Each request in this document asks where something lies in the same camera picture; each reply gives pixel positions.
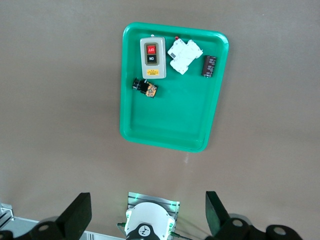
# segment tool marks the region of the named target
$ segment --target yellow warning label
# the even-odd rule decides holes
[[[158,69],[148,69],[147,71],[146,71],[146,74],[147,75],[159,75],[159,70]]]

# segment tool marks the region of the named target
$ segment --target plastic tray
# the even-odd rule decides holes
[[[203,55],[181,75],[166,55],[166,78],[152,79],[158,85],[154,98],[132,89],[142,79],[140,39],[151,34],[165,38],[166,50],[179,36],[192,39]],[[208,144],[227,62],[229,43],[220,32],[142,22],[129,24],[123,32],[120,133],[128,141],[169,149],[200,152]],[[212,77],[201,75],[204,55],[217,57]]]

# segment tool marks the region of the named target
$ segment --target round logo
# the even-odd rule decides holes
[[[146,237],[150,235],[150,228],[146,225],[143,225],[139,228],[139,234],[142,237]]]

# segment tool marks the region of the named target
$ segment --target black capacitor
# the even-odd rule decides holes
[[[214,74],[217,58],[215,56],[204,56],[204,64],[201,75],[207,78],[211,78]]]
[[[147,80],[139,80],[136,78],[133,81],[132,88],[140,91],[140,93],[146,95],[147,97],[154,98],[158,89],[158,86],[153,85],[152,83],[148,82]]]

